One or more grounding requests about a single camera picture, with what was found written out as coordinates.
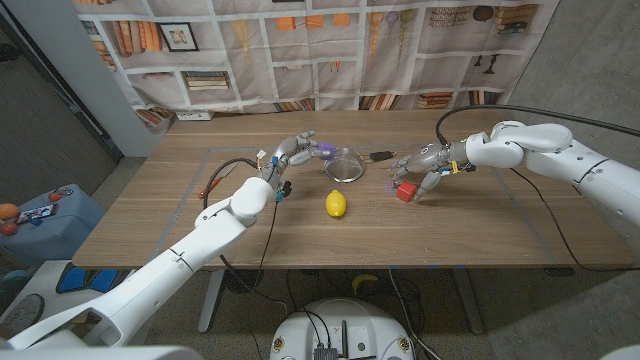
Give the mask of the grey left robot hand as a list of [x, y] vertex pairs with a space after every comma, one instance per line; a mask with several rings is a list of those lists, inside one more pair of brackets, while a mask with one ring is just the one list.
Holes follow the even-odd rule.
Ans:
[[285, 139], [272, 154], [263, 168], [261, 178], [273, 189], [281, 183], [281, 177], [288, 166], [299, 166], [312, 158], [330, 160], [336, 148], [333, 144], [312, 139], [313, 130]]

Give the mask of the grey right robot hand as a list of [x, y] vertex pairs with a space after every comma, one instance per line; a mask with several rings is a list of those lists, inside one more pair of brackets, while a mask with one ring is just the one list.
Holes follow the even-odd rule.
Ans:
[[395, 161], [390, 170], [396, 170], [392, 176], [392, 185], [399, 186], [399, 180], [410, 173], [425, 173], [414, 199], [418, 200], [441, 181], [440, 170], [461, 170], [470, 164], [464, 143], [441, 145], [439, 143], [422, 146], [412, 154]]

